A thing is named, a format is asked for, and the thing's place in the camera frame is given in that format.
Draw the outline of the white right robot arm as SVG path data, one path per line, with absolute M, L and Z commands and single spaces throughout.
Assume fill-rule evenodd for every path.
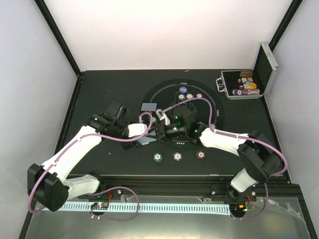
M 258 137 L 257 131 L 252 134 L 234 134 L 217 130 L 211 125 L 196 122 L 190 110 L 185 106 L 174 109 L 175 123 L 171 123 L 165 111 L 156 110 L 158 123 L 155 124 L 158 140 L 185 138 L 194 145 L 216 148 L 238 156 L 243 164 L 227 187 L 227 196 L 233 201 L 242 198 L 245 191 L 258 183 L 266 183 L 275 174 L 281 160 L 271 146 L 267 146 Z

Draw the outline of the green poker chip stack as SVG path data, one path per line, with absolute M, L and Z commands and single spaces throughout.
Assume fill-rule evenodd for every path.
M 162 155 L 160 153 L 155 153 L 153 156 L 153 159 L 155 162 L 161 162 L 162 161 Z

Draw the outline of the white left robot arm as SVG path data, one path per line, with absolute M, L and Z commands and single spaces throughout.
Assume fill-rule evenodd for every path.
M 92 115 L 78 133 L 59 152 L 40 165 L 32 164 L 27 170 L 27 208 L 31 213 L 38 211 L 32 201 L 40 203 L 52 212 L 60 209 L 66 201 L 82 195 L 103 198 L 107 186 L 98 177 L 86 174 L 69 179 L 72 169 L 103 139 L 117 142 L 134 142 L 145 136 L 151 124 L 132 123 L 122 126 L 111 122 L 106 116 Z

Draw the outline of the purple blind button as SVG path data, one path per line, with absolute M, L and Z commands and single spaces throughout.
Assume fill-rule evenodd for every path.
M 179 88 L 179 92 L 182 93 L 182 94 L 187 93 L 187 87 L 180 87 Z

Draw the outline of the blue card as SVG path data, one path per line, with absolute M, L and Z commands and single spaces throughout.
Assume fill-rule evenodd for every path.
M 155 112 L 157 109 L 157 103 L 142 103 L 141 111 L 143 112 Z

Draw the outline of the red poker chip stack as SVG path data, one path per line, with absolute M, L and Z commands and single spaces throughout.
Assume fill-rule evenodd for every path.
M 203 151 L 198 151 L 198 152 L 196 153 L 196 157 L 197 157 L 198 159 L 204 159 L 204 158 L 205 158 L 205 152 L 203 152 Z

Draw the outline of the blue poker chip stack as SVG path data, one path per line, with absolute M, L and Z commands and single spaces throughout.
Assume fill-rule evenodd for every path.
M 177 153 L 175 153 L 175 154 L 173 155 L 173 158 L 174 158 L 174 160 L 176 160 L 176 161 L 180 161 L 180 160 L 182 159 L 182 155 L 177 152 Z

